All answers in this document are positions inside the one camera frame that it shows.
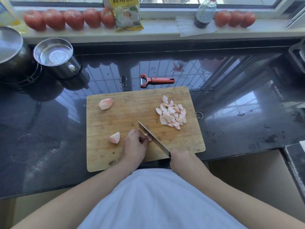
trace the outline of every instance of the black countertop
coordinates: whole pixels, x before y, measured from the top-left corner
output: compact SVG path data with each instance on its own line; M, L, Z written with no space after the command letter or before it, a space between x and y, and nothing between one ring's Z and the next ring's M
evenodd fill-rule
M86 168L86 97L140 90L142 73L176 79L147 89L189 88L204 115L202 161L305 140L305 84L285 56L295 42L96 55L86 54L97 46L75 45L89 82L83 76L60 83L43 71L24 88L0 87L0 198L71 187L95 175ZM168 165L165 159L140 168Z

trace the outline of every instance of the yellow bottle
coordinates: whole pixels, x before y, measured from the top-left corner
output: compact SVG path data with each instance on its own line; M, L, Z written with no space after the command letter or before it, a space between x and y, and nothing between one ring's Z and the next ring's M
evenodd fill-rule
M28 29L22 17L17 16L8 0L0 0L0 26L11 27L21 34L26 33Z

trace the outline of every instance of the red tomato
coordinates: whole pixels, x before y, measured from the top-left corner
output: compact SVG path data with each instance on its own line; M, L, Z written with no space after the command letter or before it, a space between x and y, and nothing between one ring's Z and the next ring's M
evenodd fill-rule
M233 11L231 13L231 20L229 22L229 26L232 26L232 27L237 27L239 26L242 21L244 20L245 18L245 15L240 12L239 10L236 10L236 11Z
M61 12L55 9L47 9L42 12L44 22L53 30L64 30L66 27L65 20Z
M226 10L222 10L215 16L215 24L217 26L223 27L227 25L231 20L231 13Z
M115 26L113 11L107 7L101 11L101 20L106 28L113 28Z
M243 28L247 28L249 26L252 26L256 21L255 13L253 12L247 12L245 14L245 19L243 20L242 24L240 25Z
M69 9L65 11L63 18L73 30L82 30L84 28L84 18L78 10Z
M42 19L41 13L38 11L28 10L24 12L23 19L28 27L36 31L44 31L46 29L46 24Z
M101 15L94 9L89 8L83 12L84 20L91 28L97 28L101 25Z

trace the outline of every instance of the person's left hand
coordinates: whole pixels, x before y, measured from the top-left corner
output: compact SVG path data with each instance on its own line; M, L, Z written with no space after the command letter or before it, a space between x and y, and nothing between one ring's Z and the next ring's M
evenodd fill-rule
M121 161L127 162L135 171L143 161L148 145L148 137L140 130L132 129L124 139L123 157Z

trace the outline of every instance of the knife blade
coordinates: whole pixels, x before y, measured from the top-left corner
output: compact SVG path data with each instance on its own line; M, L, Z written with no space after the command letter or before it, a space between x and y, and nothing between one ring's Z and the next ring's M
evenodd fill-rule
M170 151L141 123L138 121L139 124L139 128L144 131L147 136L169 157L171 157L170 155Z

